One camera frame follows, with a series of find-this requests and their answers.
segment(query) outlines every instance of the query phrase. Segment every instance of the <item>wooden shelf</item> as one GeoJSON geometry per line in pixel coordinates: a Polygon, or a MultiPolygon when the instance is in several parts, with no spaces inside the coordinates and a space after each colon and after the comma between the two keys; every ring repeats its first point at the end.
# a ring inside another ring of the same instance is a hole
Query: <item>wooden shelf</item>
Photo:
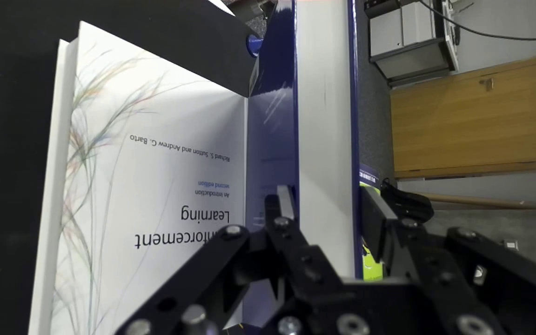
{"type": "Polygon", "coordinates": [[[396,177],[536,170],[536,60],[392,92],[396,177]]]}

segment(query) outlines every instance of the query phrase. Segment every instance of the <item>book page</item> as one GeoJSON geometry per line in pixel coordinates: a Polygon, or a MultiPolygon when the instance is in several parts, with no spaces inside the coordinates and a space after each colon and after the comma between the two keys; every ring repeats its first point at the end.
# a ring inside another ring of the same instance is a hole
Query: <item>book page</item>
{"type": "Polygon", "coordinates": [[[80,25],[50,334],[113,334],[243,222],[243,99],[80,25]]]}
{"type": "Polygon", "coordinates": [[[76,68],[76,42],[59,42],[57,64],[55,64],[55,82],[53,82],[53,101],[50,112],[50,135],[48,135],[48,153],[46,153],[46,176],[42,190],[42,211],[40,211],[40,229],[39,229],[39,250],[37,250],[37,269],[31,291],[31,313],[27,334],[39,335],[48,334],[50,328],[50,310],[53,293],[53,270],[57,261],[57,243],[59,243],[59,220],[63,203],[63,183],[65,183],[65,157],[68,144],[68,116],[70,99],[74,88],[74,68],[76,68]]]}

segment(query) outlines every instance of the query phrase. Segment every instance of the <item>yellow marker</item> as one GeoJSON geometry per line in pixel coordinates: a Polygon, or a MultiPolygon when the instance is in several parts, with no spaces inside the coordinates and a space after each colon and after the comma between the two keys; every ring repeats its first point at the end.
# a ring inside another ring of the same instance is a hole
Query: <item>yellow marker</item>
{"type": "MultiPolygon", "coordinates": [[[[359,183],[362,189],[372,189],[379,194],[379,189],[374,189],[366,183],[359,183]]],[[[362,246],[362,282],[381,282],[383,280],[383,267],[381,263],[375,263],[372,254],[362,246]]]]}

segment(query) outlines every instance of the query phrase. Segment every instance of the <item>bolt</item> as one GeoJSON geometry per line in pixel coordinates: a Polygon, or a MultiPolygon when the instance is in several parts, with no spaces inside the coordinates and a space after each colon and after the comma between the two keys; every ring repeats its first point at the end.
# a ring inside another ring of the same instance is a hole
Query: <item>bolt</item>
{"type": "Polygon", "coordinates": [[[455,326],[461,335],[493,335],[489,324],[474,315],[457,317],[455,326]]]}
{"type": "Polygon", "coordinates": [[[418,228],[418,224],[416,224],[415,220],[411,220],[411,218],[402,218],[400,224],[402,224],[403,228],[409,228],[409,229],[418,228]]]}
{"type": "Polygon", "coordinates": [[[273,220],[273,224],[279,226],[279,228],[286,228],[288,226],[288,218],[279,216],[279,218],[273,220]]]}
{"type": "Polygon", "coordinates": [[[441,272],[437,282],[446,287],[454,282],[454,276],[452,276],[452,272],[441,272]]]}
{"type": "Polygon", "coordinates": [[[457,229],[457,235],[463,237],[463,239],[476,239],[474,231],[463,229],[463,228],[457,229]]]}
{"type": "Polygon", "coordinates": [[[201,324],[202,321],[206,321],[206,311],[201,306],[189,306],[182,315],[180,315],[180,323],[187,324],[187,326],[195,326],[201,324]]]}
{"type": "Polygon", "coordinates": [[[241,233],[241,228],[240,226],[228,226],[227,228],[227,235],[228,237],[238,237],[241,233]]]}
{"type": "Polygon", "coordinates": [[[150,335],[152,326],[145,319],[132,321],[132,324],[124,330],[126,335],[150,335]]]}
{"type": "Polygon", "coordinates": [[[323,282],[321,274],[316,272],[310,267],[305,267],[303,272],[305,272],[305,276],[308,278],[310,283],[321,283],[323,282]]]}
{"type": "Polygon", "coordinates": [[[368,335],[368,324],[359,315],[340,315],[336,321],[340,335],[368,335]]]}
{"type": "Polygon", "coordinates": [[[279,321],[279,334],[281,335],[299,335],[301,334],[301,323],[295,317],[284,317],[279,321]]]}

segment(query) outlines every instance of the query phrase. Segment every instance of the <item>screw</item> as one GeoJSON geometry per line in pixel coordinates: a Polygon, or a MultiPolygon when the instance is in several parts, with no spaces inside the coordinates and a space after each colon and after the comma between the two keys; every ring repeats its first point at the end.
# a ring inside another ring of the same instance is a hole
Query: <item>screw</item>
{"type": "Polygon", "coordinates": [[[132,324],[124,330],[126,335],[150,335],[152,326],[145,319],[132,321],[132,324]]]}
{"type": "Polygon", "coordinates": [[[482,287],[485,283],[487,270],[483,267],[474,269],[472,283],[482,287]]]}
{"type": "Polygon", "coordinates": [[[359,315],[340,315],[336,321],[340,335],[368,335],[368,324],[359,315]]]}
{"type": "Polygon", "coordinates": [[[517,241],[500,241],[502,248],[519,252],[517,241]]]}
{"type": "Polygon", "coordinates": [[[273,224],[279,226],[279,228],[286,228],[286,226],[288,226],[288,220],[282,218],[282,216],[279,216],[279,218],[273,220],[273,224]]]}
{"type": "Polygon", "coordinates": [[[301,323],[295,317],[284,317],[279,321],[279,334],[281,335],[299,335],[301,334],[301,323]]]}
{"type": "Polygon", "coordinates": [[[227,228],[227,235],[228,237],[238,237],[241,233],[241,228],[240,226],[228,226],[227,228]]]}
{"type": "Polygon", "coordinates": [[[457,317],[455,326],[461,335],[493,335],[489,324],[474,315],[457,317]]]}
{"type": "Polygon", "coordinates": [[[400,224],[402,224],[403,228],[409,228],[409,229],[418,228],[418,224],[416,224],[415,220],[411,220],[411,218],[402,218],[400,224]]]}
{"type": "Polygon", "coordinates": [[[476,239],[476,233],[470,231],[470,229],[457,229],[457,235],[463,237],[463,239],[476,239]]]}
{"type": "Polygon", "coordinates": [[[182,315],[180,315],[180,323],[187,324],[187,326],[195,326],[201,324],[202,321],[206,321],[206,311],[201,306],[189,306],[182,315]]]}

